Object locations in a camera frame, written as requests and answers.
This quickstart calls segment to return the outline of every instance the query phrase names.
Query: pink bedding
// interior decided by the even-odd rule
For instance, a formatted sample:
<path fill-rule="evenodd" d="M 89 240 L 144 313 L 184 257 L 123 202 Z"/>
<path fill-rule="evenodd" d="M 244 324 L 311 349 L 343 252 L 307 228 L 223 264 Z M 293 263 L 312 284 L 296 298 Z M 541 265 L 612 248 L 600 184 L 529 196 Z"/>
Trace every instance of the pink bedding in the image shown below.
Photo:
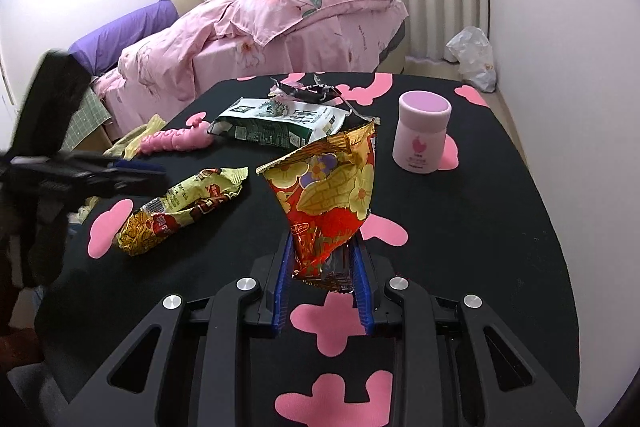
<path fill-rule="evenodd" d="M 113 117 L 110 137 L 156 113 L 171 120 L 229 78 L 373 71 L 408 15 L 399 0 L 266 1 L 207 1 L 170 28 L 124 49 L 118 69 L 94 84 Z M 314 7 L 298 6 L 305 2 Z"/>

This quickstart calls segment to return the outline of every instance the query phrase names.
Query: pink caterpillar toy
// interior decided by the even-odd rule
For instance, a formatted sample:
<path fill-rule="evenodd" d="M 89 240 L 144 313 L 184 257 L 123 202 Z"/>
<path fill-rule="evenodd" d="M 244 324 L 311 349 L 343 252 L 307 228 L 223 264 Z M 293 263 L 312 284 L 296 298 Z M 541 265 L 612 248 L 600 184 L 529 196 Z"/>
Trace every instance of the pink caterpillar toy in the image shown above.
<path fill-rule="evenodd" d="M 207 113 L 190 116 L 186 122 L 188 129 L 168 129 L 146 136 L 140 142 L 139 153 L 153 154 L 161 151 L 193 151 L 204 149 L 213 143 L 213 135 L 207 133 L 209 122 L 203 120 Z"/>

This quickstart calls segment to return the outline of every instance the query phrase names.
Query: pink bed sheet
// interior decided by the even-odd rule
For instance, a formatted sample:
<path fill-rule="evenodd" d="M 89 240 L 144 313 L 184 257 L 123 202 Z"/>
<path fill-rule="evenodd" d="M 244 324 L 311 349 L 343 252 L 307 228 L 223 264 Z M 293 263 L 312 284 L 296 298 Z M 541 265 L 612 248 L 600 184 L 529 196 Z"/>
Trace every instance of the pink bed sheet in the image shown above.
<path fill-rule="evenodd" d="M 211 41 L 193 59 L 196 96 L 230 78 L 303 71 L 374 71 L 380 52 L 405 17 L 402 5 L 338 15 L 278 36 L 264 48 L 251 37 Z M 146 124 L 155 114 L 169 121 L 191 103 L 178 100 L 162 87 L 130 82 L 117 70 L 97 79 L 94 91 L 111 113 L 113 122 L 106 128 L 112 140 Z"/>

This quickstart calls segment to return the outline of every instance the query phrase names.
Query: barcode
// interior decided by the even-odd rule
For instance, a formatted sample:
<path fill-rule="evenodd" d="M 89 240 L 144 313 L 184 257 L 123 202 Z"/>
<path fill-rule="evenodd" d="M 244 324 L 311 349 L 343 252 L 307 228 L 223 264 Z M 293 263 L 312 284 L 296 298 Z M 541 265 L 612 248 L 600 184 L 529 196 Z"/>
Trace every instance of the barcode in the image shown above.
<path fill-rule="evenodd" d="M 300 147 L 300 138 L 291 131 L 289 131 L 289 141 L 293 147 Z"/>
<path fill-rule="evenodd" d="M 149 201 L 142 208 L 147 214 L 164 214 L 164 204 L 160 198 Z"/>
<path fill-rule="evenodd" d="M 246 127 L 236 126 L 236 140 L 246 140 Z"/>

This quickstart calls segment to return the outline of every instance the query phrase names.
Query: pink bottle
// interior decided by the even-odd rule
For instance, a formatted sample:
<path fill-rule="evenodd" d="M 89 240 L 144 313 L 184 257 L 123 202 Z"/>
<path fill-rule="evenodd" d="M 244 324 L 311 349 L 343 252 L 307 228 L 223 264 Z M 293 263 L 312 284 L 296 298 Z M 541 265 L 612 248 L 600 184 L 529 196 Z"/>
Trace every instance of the pink bottle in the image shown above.
<path fill-rule="evenodd" d="M 438 169 L 451 104 L 429 91 L 408 91 L 399 99 L 393 157 L 405 171 L 428 174 Z"/>

